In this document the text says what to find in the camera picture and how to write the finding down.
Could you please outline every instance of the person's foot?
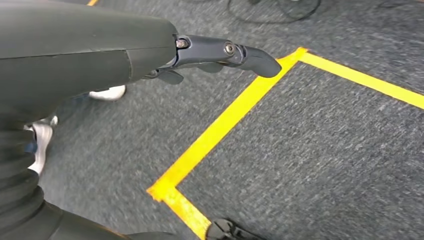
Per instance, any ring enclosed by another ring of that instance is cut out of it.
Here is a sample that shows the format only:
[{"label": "person's foot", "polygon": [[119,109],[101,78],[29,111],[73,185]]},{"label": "person's foot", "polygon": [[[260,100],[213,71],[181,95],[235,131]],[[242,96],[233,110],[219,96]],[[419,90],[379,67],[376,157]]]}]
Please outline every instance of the person's foot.
[{"label": "person's foot", "polygon": [[127,87],[125,85],[111,87],[104,91],[91,91],[88,95],[92,99],[98,99],[103,101],[116,101],[125,94]]},{"label": "person's foot", "polygon": [[35,162],[28,168],[40,175],[46,164],[46,151],[52,139],[53,128],[47,124],[33,123],[29,130],[34,131],[36,144],[33,148],[35,152]]}]

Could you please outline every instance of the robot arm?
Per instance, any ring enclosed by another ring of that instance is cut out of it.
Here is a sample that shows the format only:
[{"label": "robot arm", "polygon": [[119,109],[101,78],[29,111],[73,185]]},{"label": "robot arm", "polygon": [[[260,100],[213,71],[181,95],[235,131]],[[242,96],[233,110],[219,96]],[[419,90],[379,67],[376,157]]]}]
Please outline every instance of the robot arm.
[{"label": "robot arm", "polygon": [[0,239],[171,240],[165,233],[122,235],[44,201],[24,152],[24,125],[89,91],[159,78],[175,70],[222,67],[275,76],[265,52],[226,39],[179,35],[167,20],[96,7],[28,0],[0,1]]}]

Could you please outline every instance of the black cable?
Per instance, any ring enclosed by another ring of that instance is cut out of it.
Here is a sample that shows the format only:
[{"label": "black cable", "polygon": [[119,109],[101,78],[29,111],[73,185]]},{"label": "black cable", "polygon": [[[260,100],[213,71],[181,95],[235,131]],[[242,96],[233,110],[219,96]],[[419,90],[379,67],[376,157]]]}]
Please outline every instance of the black cable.
[{"label": "black cable", "polygon": [[[186,3],[197,4],[197,3],[210,2],[210,1],[214,1],[214,0],[182,0],[182,1],[184,1]],[[245,19],[243,17],[238,16],[234,11],[231,10],[231,5],[233,3],[233,0],[228,0],[227,5],[226,5],[226,11],[230,14],[230,16],[237,19],[238,21],[248,23],[248,24],[260,24],[260,25],[263,25],[263,24],[270,24],[270,25],[271,24],[290,24],[290,23],[293,23],[293,22],[297,22],[297,21],[301,21],[301,20],[305,20],[305,19],[309,18],[320,7],[322,0],[316,0],[316,5],[313,7],[313,9],[311,11],[305,13],[302,16],[298,16],[298,17],[291,16],[290,13],[286,11],[286,9],[284,8],[284,6],[281,4],[281,2],[279,0],[274,0],[274,1],[276,1],[280,11],[283,12],[284,15],[286,15],[288,18],[290,18],[290,20],[287,20],[287,21],[284,21],[284,20],[281,20],[281,21],[257,21],[257,20]]]}]

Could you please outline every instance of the metal bolt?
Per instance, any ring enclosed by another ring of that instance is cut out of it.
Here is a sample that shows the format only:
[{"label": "metal bolt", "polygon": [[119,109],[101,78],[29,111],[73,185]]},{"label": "metal bolt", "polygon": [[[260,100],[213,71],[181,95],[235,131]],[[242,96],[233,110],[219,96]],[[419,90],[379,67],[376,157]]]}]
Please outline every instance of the metal bolt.
[{"label": "metal bolt", "polygon": [[176,41],[176,47],[178,48],[178,49],[185,49],[185,48],[187,48],[189,46],[189,42],[187,41],[187,40],[185,40],[185,39],[178,39],[177,41]]},{"label": "metal bolt", "polygon": [[228,56],[233,56],[234,53],[236,52],[236,47],[234,46],[234,44],[232,42],[228,41],[224,45],[224,52]]}]

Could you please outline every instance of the yellow floor marking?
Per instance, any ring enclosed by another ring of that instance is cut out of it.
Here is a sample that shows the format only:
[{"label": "yellow floor marking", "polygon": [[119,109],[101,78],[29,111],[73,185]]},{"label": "yellow floor marking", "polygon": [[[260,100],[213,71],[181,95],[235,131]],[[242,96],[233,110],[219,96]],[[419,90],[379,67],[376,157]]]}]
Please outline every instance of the yellow floor marking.
[{"label": "yellow floor marking", "polygon": [[357,84],[364,85],[368,88],[389,95],[392,98],[404,101],[418,108],[424,109],[424,95],[407,90],[400,86],[393,85],[386,81],[364,74],[360,71],[353,70],[349,67],[329,61],[319,56],[306,53],[300,59],[301,62],[312,65],[316,68],[330,72],[339,77],[345,78]]},{"label": "yellow floor marking", "polygon": [[201,240],[205,239],[206,230],[211,222],[176,189],[176,186],[306,52],[305,48],[300,47],[294,53],[278,59],[282,70],[277,76],[257,77],[147,190],[156,201],[165,202]]},{"label": "yellow floor marking", "polygon": [[88,3],[87,3],[87,6],[94,6],[94,5],[96,5],[96,3],[98,2],[99,0],[90,0]]},{"label": "yellow floor marking", "polygon": [[206,218],[181,192],[175,187],[167,189],[163,202],[196,234],[201,240],[206,238],[211,221]]},{"label": "yellow floor marking", "polygon": [[[271,78],[258,76],[148,189],[149,193],[157,193],[157,190],[161,192],[160,189],[164,188],[161,185],[176,187],[306,52],[305,48],[299,48],[294,53],[279,59],[282,70],[277,76]],[[160,201],[160,195],[157,193],[153,197]]]}]

